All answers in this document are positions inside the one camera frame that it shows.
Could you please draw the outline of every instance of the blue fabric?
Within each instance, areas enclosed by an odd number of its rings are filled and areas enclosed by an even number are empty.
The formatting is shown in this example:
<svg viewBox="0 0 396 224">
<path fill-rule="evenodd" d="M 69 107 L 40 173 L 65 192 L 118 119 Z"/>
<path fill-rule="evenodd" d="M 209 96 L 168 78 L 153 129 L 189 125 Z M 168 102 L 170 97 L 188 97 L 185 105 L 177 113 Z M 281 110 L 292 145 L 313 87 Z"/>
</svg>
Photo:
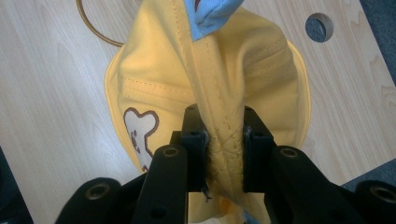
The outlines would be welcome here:
<svg viewBox="0 0 396 224">
<path fill-rule="evenodd" d="M 189 16 L 192 40 L 198 40 L 220 29 L 244 0 L 201 0 L 195 11 L 195 0 L 184 0 Z"/>
</svg>

